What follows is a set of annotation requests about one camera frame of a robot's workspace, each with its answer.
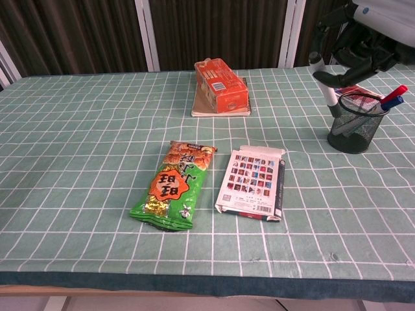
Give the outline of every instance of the marker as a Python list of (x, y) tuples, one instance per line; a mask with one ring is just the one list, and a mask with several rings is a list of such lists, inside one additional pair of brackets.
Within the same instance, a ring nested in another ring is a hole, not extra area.
[(408, 91), (408, 87), (401, 85), (399, 87), (397, 87), (393, 92), (391, 92), (391, 94), (383, 97), (381, 99), (381, 104), (384, 104), (385, 102), (388, 102), (389, 100), (392, 100), (395, 97), (398, 97), (402, 94), (404, 94), (404, 92)]
[(403, 98), (402, 96), (397, 96), (391, 100), (389, 100), (388, 102), (384, 102), (383, 104), (381, 104), (381, 108), (383, 109), (383, 111), (389, 110), (390, 108), (393, 108), (397, 105), (400, 105), (403, 103)]

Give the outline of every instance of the dark blue table edge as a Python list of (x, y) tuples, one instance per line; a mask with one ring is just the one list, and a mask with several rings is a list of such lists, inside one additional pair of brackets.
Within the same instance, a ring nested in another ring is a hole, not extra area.
[(412, 281), (0, 271), (0, 285), (415, 303), (415, 282)]

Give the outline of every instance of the brown curtain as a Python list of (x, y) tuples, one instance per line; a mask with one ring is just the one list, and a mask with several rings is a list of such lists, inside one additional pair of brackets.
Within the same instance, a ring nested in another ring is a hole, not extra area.
[[(309, 65), (309, 49), (311, 48), (314, 28), (318, 20), (347, 2), (348, 0), (308, 0), (306, 2), (294, 66)], [(340, 26), (331, 29), (327, 34), (322, 48), (323, 58), (326, 63), (330, 61), (331, 47), (336, 41), (339, 31)]]
[(287, 0), (150, 0), (161, 70), (204, 58), (231, 68), (276, 67)]
[(147, 70), (134, 0), (2, 0), (0, 40), (22, 76)]

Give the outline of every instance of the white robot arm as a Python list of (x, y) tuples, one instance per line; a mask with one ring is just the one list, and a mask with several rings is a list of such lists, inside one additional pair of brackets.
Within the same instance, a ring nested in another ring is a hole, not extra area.
[[(348, 24), (331, 53), (350, 69), (331, 75), (316, 64), (322, 64), (320, 53), (328, 29), (343, 23)], [(352, 86), (397, 63), (415, 64), (415, 1), (349, 1), (318, 22), (309, 58), (313, 76), (328, 87)]]

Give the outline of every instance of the red pen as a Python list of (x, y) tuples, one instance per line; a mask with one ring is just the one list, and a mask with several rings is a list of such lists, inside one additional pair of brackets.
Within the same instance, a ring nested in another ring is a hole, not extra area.
[(408, 91), (407, 86), (404, 86), (404, 85), (398, 86), (397, 89), (395, 89), (393, 92), (391, 92), (391, 94), (389, 94), (389, 95), (387, 95), (387, 96), (385, 96), (381, 99), (381, 104), (383, 104), (385, 102), (388, 102), (389, 100), (394, 99), (395, 97), (404, 94), (404, 92), (406, 92), (406, 91)]

